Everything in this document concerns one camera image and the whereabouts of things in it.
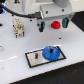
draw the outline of wire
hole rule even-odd
[[[8,11],[9,13],[13,14],[13,15],[16,15],[16,16],[19,16],[19,17],[31,18],[30,15],[23,15],[23,14],[18,14],[16,12],[13,12],[12,10],[8,9],[7,7],[5,7],[2,3],[0,3],[0,6],[2,8],[4,8],[6,11]]]

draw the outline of red button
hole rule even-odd
[[[52,24],[51,24],[51,27],[54,28],[54,29],[59,29],[61,27],[61,24],[60,22],[58,21],[54,21]]]

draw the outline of white tabletop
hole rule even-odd
[[[3,23],[3,27],[0,27],[0,46],[3,48],[0,52],[0,84],[12,83],[84,61],[84,32],[72,22],[67,29],[54,30],[51,28],[53,21],[48,21],[44,32],[40,33],[35,20],[22,20],[25,37],[15,38],[12,16],[0,15],[0,22]],[[50,45],[60,45],[67,59],[29,68],[25,53]]]

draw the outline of blue object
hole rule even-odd
[[[56,61],[60,57],[60,50],[56,47],[48,46],[43,49],[43,57],[49,61]]]

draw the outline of black screw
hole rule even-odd
[[[59,38],[59,39],[62,39],[62,38]]]
[[[2,24],[2,23],[0,23],[0,27],[1,27],[1,26],[3,26],[3,24]]]
[[[64,9],[62,9],[62,12],[64,12]]]
[[[30,20],[30,21],[32,21],[32,20]]]
[[[39,24],[37,24],[37,26],[39,26]]]
[[[14,16],[14,14],[12,14],[12,16]]]
[[[48,11],[46,11],[46,14],[48,14]]]

